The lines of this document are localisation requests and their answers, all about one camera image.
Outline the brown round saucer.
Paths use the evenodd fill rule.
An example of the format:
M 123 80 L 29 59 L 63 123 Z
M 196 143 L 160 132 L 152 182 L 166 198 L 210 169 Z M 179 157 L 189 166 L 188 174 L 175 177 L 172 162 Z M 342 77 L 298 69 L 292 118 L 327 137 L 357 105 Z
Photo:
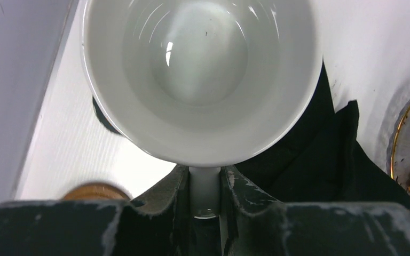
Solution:
M 131 200 L 122 190 L 106 183 L 87 183 L 70 190 L 63 200 Z

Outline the white and blue mug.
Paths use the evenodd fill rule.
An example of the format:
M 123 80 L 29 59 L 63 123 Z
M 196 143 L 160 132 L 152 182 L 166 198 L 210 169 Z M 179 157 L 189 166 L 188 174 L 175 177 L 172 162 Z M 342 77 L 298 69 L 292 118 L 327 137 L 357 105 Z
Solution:
M 85 1 L 93 97 L 144 152 L 185 165 L 191 214 L 218 216 L 218 174 L 296 124 L 319 79 L 316 1 Z

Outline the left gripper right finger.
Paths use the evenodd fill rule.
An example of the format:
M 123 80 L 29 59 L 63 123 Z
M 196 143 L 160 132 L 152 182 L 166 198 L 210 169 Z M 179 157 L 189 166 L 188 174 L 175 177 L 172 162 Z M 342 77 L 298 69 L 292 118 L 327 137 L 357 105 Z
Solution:
M 222 168 L 223 255 L 410 255 L 410 212 L 396 203 L 283 203 Z

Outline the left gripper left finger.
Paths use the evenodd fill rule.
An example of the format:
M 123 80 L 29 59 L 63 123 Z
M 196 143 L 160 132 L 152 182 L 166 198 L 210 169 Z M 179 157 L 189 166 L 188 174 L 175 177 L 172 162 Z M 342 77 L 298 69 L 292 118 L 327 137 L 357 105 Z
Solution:
M 0 203 L 0 255 L 185 255 L 188 172 L 133 200 Z

